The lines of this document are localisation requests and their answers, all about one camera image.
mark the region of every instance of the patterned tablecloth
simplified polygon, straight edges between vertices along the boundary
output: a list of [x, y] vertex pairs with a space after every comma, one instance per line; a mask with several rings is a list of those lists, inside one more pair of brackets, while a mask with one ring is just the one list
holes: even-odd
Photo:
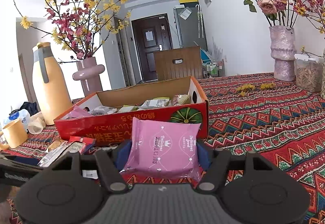
[[[276, 88], [259, 89], [261, 84], [271, 82], [276, 83]], [[325, 100], [293, 82], [275, 80], [272, 73], [214, 78], [199, 83], [210, 102], [206, 144], [228, 149], [236, 155], [250, 150], [261, 153], [308, 190], [310, 207], [304, 224], [325, 224]], [[253, 84], [257, 89], [240, 96], [236, 88], [244, 84]], [[6, 152], [41, 159], [47, 146], [58, 137], [54, 126], [47, 127], [39, 135], [29, 135], [20, 147]], [[242, 175], [242, 171], [231, 171], [227, 181]], [[188, 178], [124, 177], [129, 184], [192, 182]], [[13, 202], [10, 203], [11, 224], [22, 223]]]

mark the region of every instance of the pink ring vase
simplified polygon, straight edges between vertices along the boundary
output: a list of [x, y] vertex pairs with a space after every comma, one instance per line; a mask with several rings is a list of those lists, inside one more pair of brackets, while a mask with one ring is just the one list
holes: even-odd
[[295, 30], [286, 26], [272, 26], [271, 57], [275, 59], [274, 78], [283, 81], [295, 80]]
[[72, 75], [76, 81], [80, 80], [85, 97], [91, 93], [102, 91], [100, 74], [105, 71], [103, 65], [97, 65], [95, 57], [89, 57], [77, 62], [78, 71]]

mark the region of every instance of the refrigerator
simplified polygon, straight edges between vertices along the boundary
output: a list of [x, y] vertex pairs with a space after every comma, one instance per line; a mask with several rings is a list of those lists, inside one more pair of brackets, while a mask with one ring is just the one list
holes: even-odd
[[[184, 12], [185, 9], [189, 9], [191, 14], [184, 19], [180, 16], [180, 13]], [[184, 8], [174, 9], [174, 17], [176, 22], [176, 28], [178, 33], [178, 39], [180, 48], [192, 47], [199, 45], [203, 50], [207, 51], [207, 43], [204, 31], [203, 21], [203, 37], [202, 37], [202, 25], [200, 22], [200, 37], [199, 37], [199, 18], [198, 18], [198, 7], [189, 8], [185, 5]]]

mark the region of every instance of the wooden chair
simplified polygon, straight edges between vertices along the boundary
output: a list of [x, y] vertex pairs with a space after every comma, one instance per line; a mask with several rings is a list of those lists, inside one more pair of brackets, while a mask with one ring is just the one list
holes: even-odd
[[202, 79], [199, 46], [154, 52], [158, 81], [194, 76]]

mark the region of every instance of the cloth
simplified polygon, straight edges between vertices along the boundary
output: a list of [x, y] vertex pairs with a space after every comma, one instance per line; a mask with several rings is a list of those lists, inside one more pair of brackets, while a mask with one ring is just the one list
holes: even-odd
[[[260, 85], [274, 82], [270, 90]], [[325, 223], [325, 100], [295, 86], [294, 82], [275, 80], [272, 73], [239, 75], [199, 80], [210, 102], [209, 135], [205, 143], [225, 148], [236, 155], [254, 150], [300, 182], [311, 195], [311, 205], [304, 224]], [[236, 88], [253, 84], [256, 91], [240, 96]], [[22, 146], [6, 153], [42, 158], [47, 146], [58, 137], [55, 127], [40, 135], [29, 135]], [[92, 148], [89, 154], [96, 151]], [[231, 171], [227, 181], [242, 177], [242, 171]], [[124, 175], [134, 183], [186, 183], [176, 180]], [[11, 224], [21, 224], [14, 204]]]

